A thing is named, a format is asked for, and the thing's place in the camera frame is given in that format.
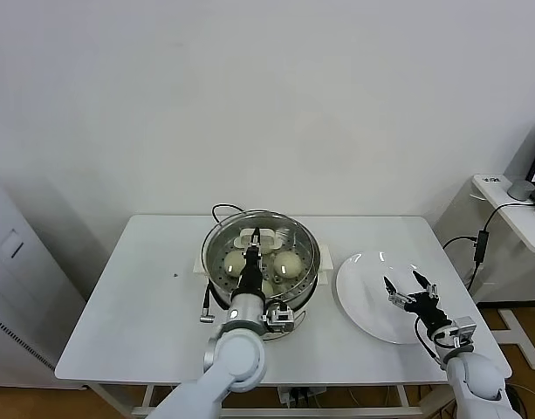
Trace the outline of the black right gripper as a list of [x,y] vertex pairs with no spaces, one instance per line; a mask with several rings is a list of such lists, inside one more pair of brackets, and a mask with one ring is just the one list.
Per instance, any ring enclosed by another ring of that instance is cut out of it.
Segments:
[[384,276],[385,288],[388,292],[388,300],[393,305],[404,305],[404,310],[408,313],[415,313],[422,321],[428,332],[436,332],[442,327],[449,326],[451,320],[445,312],[437,307],[439,298],[437,297],[436,284],[432,284],[418,271],[413,271],[416,281],[426,292],[409,294],[408,296],[396,290],[391,281]]

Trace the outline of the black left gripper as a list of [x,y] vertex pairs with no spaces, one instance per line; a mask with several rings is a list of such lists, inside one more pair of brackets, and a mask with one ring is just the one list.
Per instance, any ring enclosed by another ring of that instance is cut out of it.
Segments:
[[245,265],[241,270],[238,282],[238,293],[249,293],[258,297],[263,297],[262,290],[263,273],[267,269],[267,253],[262,251],[261,247],[261,230],[256,227],[250,234],[249,246],[244,254]]

